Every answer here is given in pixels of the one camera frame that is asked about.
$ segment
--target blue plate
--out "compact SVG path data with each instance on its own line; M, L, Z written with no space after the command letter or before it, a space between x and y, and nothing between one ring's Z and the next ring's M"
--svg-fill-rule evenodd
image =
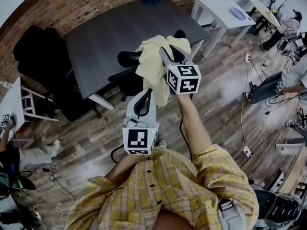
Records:
M231 7L230 8L230 11L232 14L234 14L235 17L237 17L238 19L240 20L245 20L246 17L244 15L244 13L242 13L239 9L235 8L235 7Z

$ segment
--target sneaker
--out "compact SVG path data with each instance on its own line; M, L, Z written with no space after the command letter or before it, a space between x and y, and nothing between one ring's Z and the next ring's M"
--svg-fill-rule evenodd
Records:
M296 121L294 121L294 120L288 121L288 122L286 123L286 127L293 128L293 127L295 127L295 126L297 126L297 125L296 125Z
M244 99L251 103L251 95L247 92L243 93Z
M158 143L158 147L162 147L162 148L166 149L166 141L160 140L159 143Z
M55 157L58 154L59 148L60 148L61 142L59 139L56 139L53 144L51 145L53 152L52 156Z
M249 82L249 86L252 92L255 92L255 90L258 88L258 86L253 82Z

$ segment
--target gray shirt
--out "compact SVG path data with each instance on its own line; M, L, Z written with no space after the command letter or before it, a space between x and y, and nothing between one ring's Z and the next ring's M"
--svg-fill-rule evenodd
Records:
M307 87L307 57L302 58L295 66L287 67L282 72L285 88L291 88L303 83Z

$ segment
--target brick wall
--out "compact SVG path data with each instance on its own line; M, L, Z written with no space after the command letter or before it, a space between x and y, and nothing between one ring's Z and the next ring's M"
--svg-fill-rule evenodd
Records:
M130 1L133 0L26 0L0 28L0 81L14 82L18 77L13 47L30 25L54 27L63 36L94 16ZM173 1L189 13L194 5L194 0ZM44 92L39 84L23 79L33 90ZM5 92L0 86L0 99Z

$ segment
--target plaid shirt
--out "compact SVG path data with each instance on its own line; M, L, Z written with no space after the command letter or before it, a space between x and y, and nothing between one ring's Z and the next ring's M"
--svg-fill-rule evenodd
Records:
M87 230L98 218L98 229L152 229L161 209L187 219L195 229L220 230L218 198L244 210L248 229L259 206L246 175L229 153L211 145L193 156L155 148L141 157L120 187L102 176L88 186L70 209L66 229Z

